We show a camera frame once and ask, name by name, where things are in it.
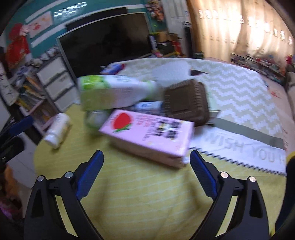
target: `metal screw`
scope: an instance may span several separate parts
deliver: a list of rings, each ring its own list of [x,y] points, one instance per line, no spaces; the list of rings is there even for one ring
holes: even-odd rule
[[[65,173],[65,177],[66,178],[71,178],[72,176],[73,176],[73,173],[72,172]]]
[[[37,181],[38,182],[42,182],[44,180],[44,177],[43,176],[39,176],[39,177],[37,177]]]
[[[249,180],[250,180],[251,182],[255,182],[255,181],[256,181],[256,178],[253,177],[253,176],[251,176],[251,177],[249,177]]]
[[[226,172],[221,172],[220,175],[223,178],[228,178],[228,173],[226,173]]]

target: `curtain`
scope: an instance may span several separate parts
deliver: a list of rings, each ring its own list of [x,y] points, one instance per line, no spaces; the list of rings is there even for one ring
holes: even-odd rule
[[[230,54],[273,55],[285,64],[294,39],[278,13],[265,0],[188,0],[206,57],[230,61]]]

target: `cardboard box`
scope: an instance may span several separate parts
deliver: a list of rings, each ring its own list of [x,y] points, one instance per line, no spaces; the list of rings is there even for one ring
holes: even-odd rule
[[[113,145],[169,166],[186,164],[194,123],[167,117],[115,110],[99,130]]]
[[[174,41],[174,42],[179,42],[179,40],[181,40],[181,39],[182,38],[180,38],[177,33],[169,33],[169,35],[167,37],[168,41]]]
[[[162,42],[166,42],[168,39],[167,39],[167,32],[164,31],[164,32],[159,32],[158,34],[158,43],[162,43]]]

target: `blue gripper pad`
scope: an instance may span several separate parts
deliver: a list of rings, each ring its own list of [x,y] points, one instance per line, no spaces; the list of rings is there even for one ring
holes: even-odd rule
[[[86,197],[104,164],[104,154],[97,150],[88,162],[88,166],[77,182],[76,197],[80,201]]]
[[[207,163],[196,150],[191,152],[189,160],[204,192],[208,197],[215,200],[217,197],[217,183],[207,168]]]
[[[26,116],[19,122],[13,124],[9,129],[9,135],[11,137],[17,136],[18,134],[21,134],[25,130],[27,130],[29,127],[33,125],[33,118],[32,116]]]

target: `chevron blanket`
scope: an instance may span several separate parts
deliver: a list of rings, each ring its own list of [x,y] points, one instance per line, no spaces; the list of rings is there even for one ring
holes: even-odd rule
[[[275,105],[261,77],[255,71],[239,66],[198,59],[183,59],[191,69],[208,74],[192,76],[203,82],[215,97],[221,110],[218,117],[267,135],[283,138]],[[152,69],[179,58],[145,58],[125,61],[119,74],[141,81],[155,80]]]

